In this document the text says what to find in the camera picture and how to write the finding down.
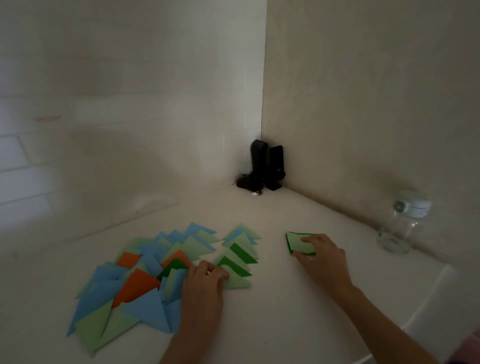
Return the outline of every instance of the hand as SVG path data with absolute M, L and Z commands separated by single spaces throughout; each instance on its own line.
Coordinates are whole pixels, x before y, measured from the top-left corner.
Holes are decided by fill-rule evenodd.
M 183 281 L 180 328 L 172 338 L 161 364 L 198 363 L 210 346 L 223 310 L 222 279 L 230 274 L 202 260 L 192 265 Z
M 339 249 L 325 234 L 311 235 L 301 240 L 312 244 L 317 253 L 310 258 L 300 252 L 293 252 L 310 278 L 322 286 L 334 300 L 351 291 L 353 284 L 348 272 L 345 250 Z

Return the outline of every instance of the white table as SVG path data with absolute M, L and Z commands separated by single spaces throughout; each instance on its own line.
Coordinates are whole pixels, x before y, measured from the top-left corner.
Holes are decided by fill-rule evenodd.
M 375 243 L 373 229 L 286 188 L 255 197 L 230 186 L 0 268 L 1 361 L 158 363 L 170 335 L 141 323 L 89 359 L 75 335 L 65 338 L 73 297 L 130 238 L 182 231 L 191 221 L 220 238 L 244 222 L 262 237 L 248 278 L 253 287 L 225 291 L 222 323 L 205 363 L 352 363 L 368 353 L 346 316 L 290 256 L 287 231 L 328 234 L 346 250 L 354 283 L 400 326 L 444 267 L 418 251 L 391 254 Z

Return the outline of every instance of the person's left hand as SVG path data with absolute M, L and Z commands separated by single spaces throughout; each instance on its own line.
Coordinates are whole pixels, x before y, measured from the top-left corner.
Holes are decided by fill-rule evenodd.
M 192 265 L 183 281 L 180 328 L 161 361 L 197 363 L 212 342 L 223 311 L 222 281 L 230 274 L 202 260 Z

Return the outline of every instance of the person's right hand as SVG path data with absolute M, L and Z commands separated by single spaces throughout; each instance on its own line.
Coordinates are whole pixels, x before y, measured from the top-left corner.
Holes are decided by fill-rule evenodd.
M 345 250 L 338 248 L 325 234 L 311 235 L 301 240 L 315 248 L 314 257 L 293 252 L 311 279 L 322 286 L 333 299 L 347 294 L 353 288 L 353 284 L 348 272 Z

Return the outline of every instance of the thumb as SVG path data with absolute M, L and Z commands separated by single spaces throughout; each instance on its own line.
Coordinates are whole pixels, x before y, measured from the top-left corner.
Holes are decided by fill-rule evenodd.
M 307 258 L 306 255 L 300 253 L 300 252 L 297 252 L 297 251 L 294 251 L 293 252 L 293 256 L 300 262 L 300 264 L 302 264 L 304 267 L 307 267 L 308 263 L 310 262 L 310 259 Z

